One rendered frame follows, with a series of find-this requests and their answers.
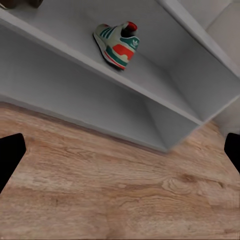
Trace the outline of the gym shoe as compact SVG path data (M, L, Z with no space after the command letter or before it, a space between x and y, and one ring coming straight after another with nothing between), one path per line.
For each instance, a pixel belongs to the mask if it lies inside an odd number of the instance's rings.
M137 26L129 21L114 27L100 24L93 32L93 37L103 58L113 66L124 70L140 42L136 37L138 31Z

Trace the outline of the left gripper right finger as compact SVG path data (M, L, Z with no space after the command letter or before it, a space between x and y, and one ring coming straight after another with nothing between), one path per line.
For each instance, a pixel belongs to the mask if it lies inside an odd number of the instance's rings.
M240 173L240 135L229 133L225 139L224 151Z

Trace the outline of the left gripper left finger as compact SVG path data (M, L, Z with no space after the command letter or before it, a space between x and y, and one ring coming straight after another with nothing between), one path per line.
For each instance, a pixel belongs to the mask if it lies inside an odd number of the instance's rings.
M22 133L0 138L0 193L26 153Z

